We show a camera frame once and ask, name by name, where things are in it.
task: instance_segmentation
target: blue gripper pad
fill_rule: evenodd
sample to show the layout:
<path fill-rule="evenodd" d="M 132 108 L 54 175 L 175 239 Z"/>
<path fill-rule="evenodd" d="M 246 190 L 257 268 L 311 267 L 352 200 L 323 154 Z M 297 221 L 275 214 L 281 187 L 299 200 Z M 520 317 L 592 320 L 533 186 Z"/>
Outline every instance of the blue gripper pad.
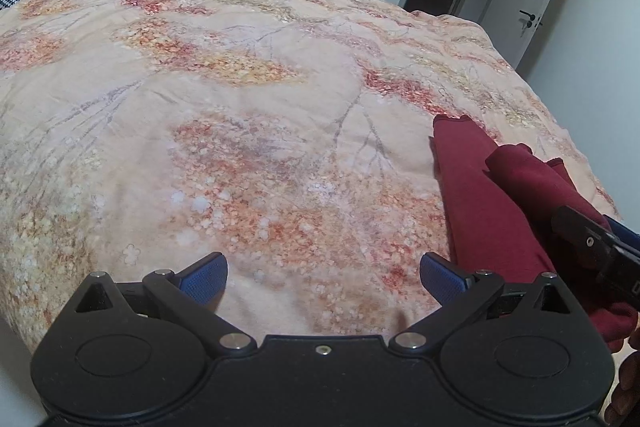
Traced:
<path fill-rule="evenodd" d="M 204 258 L 205 262 L 201 266 L 197 266 L 201 263 L 198 261 L 178 274 L 181 277 L 178 286 L 180 290 L 201 305 L 205 305 L 220 293 L 226 284 L 228 267 L 225 256 L 219 253 L 210 257 L 211 259 Z"/>
<path fill-rule="evenodd" d="M 623 243 L 628 244 L 631 248 L 635 248 L 640 251 L 640 235 L 633 230 L 628 229 L 622 223 L 617 222 L 613 217 L 604 216 L 609 221 L 611 232 L 618 236 L 618 239 Z"/>
<path fill-rule="evenodd" d="M 442 306 L 467 290 L 465 279 L 447 265 L 452 266 L 434 253 L 426 253 L 420 259 L 420 282 Z"/>

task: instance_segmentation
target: metal screw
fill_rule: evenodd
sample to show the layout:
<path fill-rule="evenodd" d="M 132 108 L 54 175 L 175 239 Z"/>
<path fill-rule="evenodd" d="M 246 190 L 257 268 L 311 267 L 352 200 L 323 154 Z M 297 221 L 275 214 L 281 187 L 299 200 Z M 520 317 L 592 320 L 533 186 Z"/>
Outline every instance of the metal screw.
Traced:
<path fill-rule="evenodd" d="M 226 349 L 244 349 L 251 344 L 251 337 L 244 333 L 227 333 L 220 337 L 220 345 Z"/>
<path fill-rule="evenodd" d="M 329 347 L 329 346 L 316 346 L 316 353 L 318 355 L 322 355 L 323 357 L 325 357 L 330 352 L 331 352 L 331 347 Z"/>
<path fill-rule="evenodd" d="M 407 349 L 417 349 L 424 346 L 427 343 L 427 338 L 420 333 L 414 333 L 413 331 L 406 331 L 396 336 L 396 344 L 398 346 L 406 347 Z"/>

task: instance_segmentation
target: red cloth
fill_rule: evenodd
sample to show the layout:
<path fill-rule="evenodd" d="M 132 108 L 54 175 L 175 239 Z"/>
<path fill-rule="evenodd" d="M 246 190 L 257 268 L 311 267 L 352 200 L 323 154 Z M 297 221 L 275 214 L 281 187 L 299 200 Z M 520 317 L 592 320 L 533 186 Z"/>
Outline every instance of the red cloth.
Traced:
<path fill-rule="evenodd" d="M 523 211 L 488 175 L 484 161 L 498 146 L 468 116 L 436 116 L 433 142 L 457 264 L 529 283 L 554 271 Z"/>
<path fill-rule="evenodd" d="M 507 282 L 557 271 L 609 347 L 620 349 L 638 314 L 604 295 L 595 273 L 550 233 L 551 215 L 564 204 L 608 228 L 575 190 L 562 160 L 545 164 L 524 144 L 499 148 L 468 116 L 437 116 L 433 137 L 458 265 L 469 272 L 491 269 Z"/>
<path fill-rule="evenodd" d="M 556 158 L 549 166 L 532 155 L 530 149 L 503 145 L 487 159 L 493 181 L 524 211 L 538 232 L 558 275 L 571 288 L 587 311 L 593 324 L 612 349 L 622 348 L 638 324 L 638 312 L 625 302 L 616 301 L 596 284 L 596 271 L 588 269 L 588 261 L 578 259 L 568 243 L 554 237 L 551 217 L 560 206 L 570 206 L 583 216 L 610 231 L 609 223 L 589 201 L 575 189 L 564 163 Z"/>

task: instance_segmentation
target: human hand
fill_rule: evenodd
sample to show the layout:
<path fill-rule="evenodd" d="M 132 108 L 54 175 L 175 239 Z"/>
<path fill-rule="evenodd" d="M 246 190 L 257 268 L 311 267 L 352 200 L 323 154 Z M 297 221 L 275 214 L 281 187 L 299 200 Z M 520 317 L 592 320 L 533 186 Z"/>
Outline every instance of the human hand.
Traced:
<path fill-rule="evenodd" d="M 640 349 L 640 328 L 629 338 L 629 346 Z M 620 365 L 620 383 L 613 390 L 611 404 L 604 412 L 608 424 L 626 416 L 640 398 L 640 351 L 635 351 Z"/>

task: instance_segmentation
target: comforter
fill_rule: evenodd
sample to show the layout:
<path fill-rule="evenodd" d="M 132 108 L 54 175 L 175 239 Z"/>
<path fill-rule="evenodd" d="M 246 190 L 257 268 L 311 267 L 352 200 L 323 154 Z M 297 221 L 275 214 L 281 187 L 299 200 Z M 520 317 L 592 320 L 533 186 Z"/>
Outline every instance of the comforter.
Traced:
<path fill-rule="evenodd" d="M 96 269 L 223 251 L 217 312 L 265 333 L 389 336 L 449 255 L 436 114 L 585 157 L 482 29 L 381 0 L 23 0 L 0 12 L 0 311 L 34 349 Z"/>

